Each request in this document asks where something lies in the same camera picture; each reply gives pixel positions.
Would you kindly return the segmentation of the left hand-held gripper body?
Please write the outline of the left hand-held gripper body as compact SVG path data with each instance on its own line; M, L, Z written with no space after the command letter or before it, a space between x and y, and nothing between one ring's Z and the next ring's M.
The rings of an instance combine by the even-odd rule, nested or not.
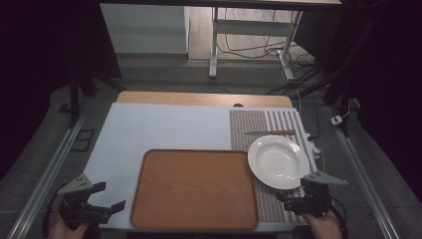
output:
M94 183L84 175L73 179L58 192L63 197L59 214L69 224L107 224L111 217L110 208L89 204L90 188Z

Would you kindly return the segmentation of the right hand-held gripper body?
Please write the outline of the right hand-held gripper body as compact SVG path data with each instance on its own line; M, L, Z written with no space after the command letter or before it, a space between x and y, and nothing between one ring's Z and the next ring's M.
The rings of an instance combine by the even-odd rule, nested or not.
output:
M328 187L330 185L348 185L346 180L336 178L321 171L315 171L305 175L303 179L311 182L311 185L307 187L302 186L305 195L303 197L288 197L288 201L284 203L284 208L287 211L292 211L297 215L309 213L315 217L323 216L331 207Z

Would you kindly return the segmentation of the white plate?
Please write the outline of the white plate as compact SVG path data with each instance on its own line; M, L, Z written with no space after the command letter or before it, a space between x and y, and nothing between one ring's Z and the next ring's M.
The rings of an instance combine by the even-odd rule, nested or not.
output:
M301 185L310 170L305 151L288 138L265 135L249 147L248 162L254 175L275 189L290 190Z

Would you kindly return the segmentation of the person's left hand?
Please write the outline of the person's left hand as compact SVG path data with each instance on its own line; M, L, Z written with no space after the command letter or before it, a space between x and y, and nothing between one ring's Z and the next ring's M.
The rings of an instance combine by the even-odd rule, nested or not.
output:
M48 239L83 239L89 224L83 223L76 230L72 230L63 218L58 218L50 229Z

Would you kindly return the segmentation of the person's right hand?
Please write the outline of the person's right hand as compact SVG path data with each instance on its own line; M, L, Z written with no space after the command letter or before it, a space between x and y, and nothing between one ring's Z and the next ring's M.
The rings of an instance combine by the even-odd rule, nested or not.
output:
M304 213L302 217L307 221L316 239L343 239L340 223L331 211L322 217L314 217L308 213Z

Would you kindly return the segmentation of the brown wooden tray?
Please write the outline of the brown wooden tray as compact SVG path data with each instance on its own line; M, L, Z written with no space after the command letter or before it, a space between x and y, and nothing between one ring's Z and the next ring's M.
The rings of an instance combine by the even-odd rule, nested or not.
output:
M258 221L246 152L152 149L144 155L130 215L133 227L253 230Z

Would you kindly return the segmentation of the striped woven placemat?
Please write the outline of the striped woven placemat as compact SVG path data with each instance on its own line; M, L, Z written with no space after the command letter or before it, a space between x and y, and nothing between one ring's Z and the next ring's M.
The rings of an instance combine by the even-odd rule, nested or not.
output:
M309 159L310 170L317 170L315 163L315 145L308 140L300 114L294 109L263 109L263 110L230 110L231 146L234 150L248 153L250 145L264 135L244 134L250 130L280 130L294 129L295 135L279 135L290 139L299 145ZM264 184L252 172L257 201L258 217L261 223L303 224L304 218L284 208L283 202L276 198L276 192L286 193L288 197L302 197L305 195L301 186L290 189L275 189Z

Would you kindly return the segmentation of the white table cover sheet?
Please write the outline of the white table cover sheet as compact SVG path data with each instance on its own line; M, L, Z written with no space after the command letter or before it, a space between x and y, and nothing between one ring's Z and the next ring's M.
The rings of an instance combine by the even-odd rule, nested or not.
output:
M125 209L113 216L105 227L133 228L130 211L143 156L149 150L233 149L229 111L263 109L292 108L113 104L84 170L91 181L106 183L105 192L92 196L90 203L126 202Z

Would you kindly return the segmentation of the black metal stand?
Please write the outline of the black metal stand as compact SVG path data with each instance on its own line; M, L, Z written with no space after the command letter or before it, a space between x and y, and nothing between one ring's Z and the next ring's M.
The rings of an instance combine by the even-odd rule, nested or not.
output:
M299 92L299 97L328 87L322 97L325 106L333 106L340 100L342 123L337 127L348 136L347 115L352 75L357 66L357 57L370 36L377 17L374 13L360 10L354 13L305 13L301 24L300 44L312 49L316 56L316 67L322 70L323 78L315 85Z
M71 121L69 128L74 127L77 120L80 118L79 90L82 90L89 98L93 98L97 94L98 89L94 83L94 79L100 80L112 89L117 90L119 93L124 91L123 86L115 82L112 78L107 77L105 74L101 74L100 72L92 69L76 67L70 77Z

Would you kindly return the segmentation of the wooden table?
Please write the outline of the wooden table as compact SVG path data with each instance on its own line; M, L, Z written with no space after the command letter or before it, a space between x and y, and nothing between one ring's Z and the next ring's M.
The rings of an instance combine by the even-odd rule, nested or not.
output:
M291 108L291 100L286 96L165 93L165 92L121 92L116 100L124 104L157 104L179 106L232 107L246 108Z

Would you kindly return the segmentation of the white cabinet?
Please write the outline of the white cabinet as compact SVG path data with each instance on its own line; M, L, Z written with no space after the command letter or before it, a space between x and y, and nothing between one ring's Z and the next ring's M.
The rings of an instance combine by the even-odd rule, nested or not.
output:
M188 7L102 3L101 9L116 53L188 53Z

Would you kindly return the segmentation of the aluminium rail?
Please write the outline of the aluminium rail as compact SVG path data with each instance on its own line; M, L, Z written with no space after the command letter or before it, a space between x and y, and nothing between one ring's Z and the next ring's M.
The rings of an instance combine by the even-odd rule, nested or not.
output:
M27 236L38 211L42 206L42 203L46 199L47 194L51 189L53 182L56 179L57 174L86 119L86 116L86 114L80 114L80 116L75 120L73 126L66 131L58 149L49 160L46 169L41 175L41 178L37 182L6 239L25 239Z
M360 157L358 156L351 140L344 135L342 130L333 127L336 137L345 153L347 161L353 171L360 188L366 198L369 207L372 209L374 217L380 227L380 230L385 239L401 239L400 233L396 228L391 216L389 215L385 204L375 190L375 187L370 180Z

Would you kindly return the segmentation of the black floor socket frame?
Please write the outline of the black floor socket frame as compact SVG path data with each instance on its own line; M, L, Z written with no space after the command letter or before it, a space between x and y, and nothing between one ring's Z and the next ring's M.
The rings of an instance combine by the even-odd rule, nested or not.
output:
M81 129L74 140L71 151L87 152L93 142L94 135L94 129Z

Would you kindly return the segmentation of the wooden-handled knife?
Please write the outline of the wooden-handled knife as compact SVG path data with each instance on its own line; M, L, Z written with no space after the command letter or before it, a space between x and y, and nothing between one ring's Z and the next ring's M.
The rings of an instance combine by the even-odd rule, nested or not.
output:
M295 135L294 129L280 129L280 130L250 130L245 131L244 134L258 134L258 135Z

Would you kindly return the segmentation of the white desk frame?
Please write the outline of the white desk frame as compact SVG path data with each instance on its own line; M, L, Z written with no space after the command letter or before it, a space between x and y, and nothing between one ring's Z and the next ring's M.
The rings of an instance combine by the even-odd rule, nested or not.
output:
M284 37L286 39L285 46L282 50L279 50L277 54L286 79L292 80L294 75L289 66L287 56L294 40L301 15L301 11L293 11L289 22L220 19L219 8L214 7L212 14L212 45L208 76L211 79L215 79L217 76L217 38L221 34L229 34Z

